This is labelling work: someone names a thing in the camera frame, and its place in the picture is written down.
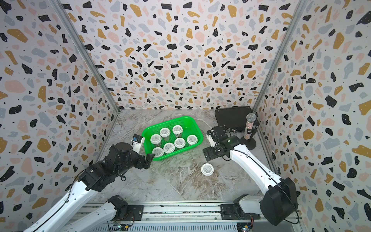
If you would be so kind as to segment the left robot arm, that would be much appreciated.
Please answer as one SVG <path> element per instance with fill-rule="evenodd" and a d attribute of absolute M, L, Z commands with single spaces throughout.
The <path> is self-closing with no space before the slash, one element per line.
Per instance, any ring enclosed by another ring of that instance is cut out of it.
<path fill-rule="evenodd" d="M 72 184 L 71 189 L 28 232 L 85 232 L 100 223 L 128 217 L 128 203 L 119 195 L 111 197 L 96 211 L 69 223 L 70 219 L 88 201 L 94 198 L 117 177 L 125 180 L 131 168 L 148 169 L 154 154 L 142 156 L 133 150 L 111 151 L 103 160 L 89 166 Z"/>

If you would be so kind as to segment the yogurt cup white lid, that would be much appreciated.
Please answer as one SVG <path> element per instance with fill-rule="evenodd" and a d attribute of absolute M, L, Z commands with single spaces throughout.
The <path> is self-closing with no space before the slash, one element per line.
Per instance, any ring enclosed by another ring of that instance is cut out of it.
<path fill-rule="evenodd" d="M 174 146 L 177 148 L 177 149 L 183 149 L 186 145 L 186 141 L 179 137 L 177 138 L 175 141 L 174 141 Z"/>
<path fill-rule="evenodd" d="M 198 143 L 198 138 L 196 135 L 192 134 L 187 137 L 187 143 L 192 146 Z"/>
<path fill-rule="evenodd" d="M 205 163 L 201 167 L 201 172 L 204 176 L 209 177 L 214 173 L 214 167 L 209 163 Z"/>
<path fill-rule="evenodd" d="M 175 145 L 173 143 L 166 143 L 163 150 L 165 154 L 171 154 L 175 151 Z"/>
<path fill-rule="evenodd" d="M 164 150 L 160 147 L 156 147 L 152 150 L 152 154 L 154 154 L 155 158 L 162 157 L 164 155 Z"/>
<path fill-rule="evenodd" d="M 150 138 L 151 144 L 153 144 L 156 147 L 160 147 L 162 144 L 162 137 L 159 134 L 154 134 Z"/>
<path fill-rule="evenodd" d="M 173 133 L 176 137 L 181 137 L 183 133 L 183 128 L 180 125 L 175 125 L 173 127 Z"/>
<path fill-rule="evenodd" d="M 162 128 L 159 134 L 162 138 L 164 138 L 165 140 L 168 140 L 169 136 L 171 135 L 171 130 L 169 128 Z"/>

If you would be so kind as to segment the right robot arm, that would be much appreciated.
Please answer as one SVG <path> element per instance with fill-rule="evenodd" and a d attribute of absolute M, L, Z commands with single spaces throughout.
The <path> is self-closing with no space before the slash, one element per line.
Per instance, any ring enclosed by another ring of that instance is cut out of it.
<path fill-rule="evenodd" d="M 298 209 L 295 182 L 271 171 L 242 144 L 237 136 L 223 136 L 221 139 L 208 135 L 210 146 L 203 150 L 207 161 L 228 157 L 237 163 L 256 183 L 260 198 L 245 195 L 237 200 L 237 208 L 245 214 L 263 215 L 272 225 L 277 226 Z"/>

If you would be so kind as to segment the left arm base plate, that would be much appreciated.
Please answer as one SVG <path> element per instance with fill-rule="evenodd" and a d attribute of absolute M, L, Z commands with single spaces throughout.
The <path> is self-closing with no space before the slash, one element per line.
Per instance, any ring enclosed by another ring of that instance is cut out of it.
<path fill-rule="evenodd" d="M 114 220 L 116 221 L 141 221 L 144 214 L 144 205 L 128 205 L 119 209 Z"/>

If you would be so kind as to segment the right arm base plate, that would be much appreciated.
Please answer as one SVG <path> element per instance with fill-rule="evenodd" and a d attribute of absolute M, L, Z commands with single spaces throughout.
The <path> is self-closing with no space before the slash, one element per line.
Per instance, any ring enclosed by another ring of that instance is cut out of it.
<path fill-rule="evenodd" d="M 235 204 L 221 204 L 220 213 L 222 220 L 261 219 L 259 214 L 244 213 L 241 208 Z"/>

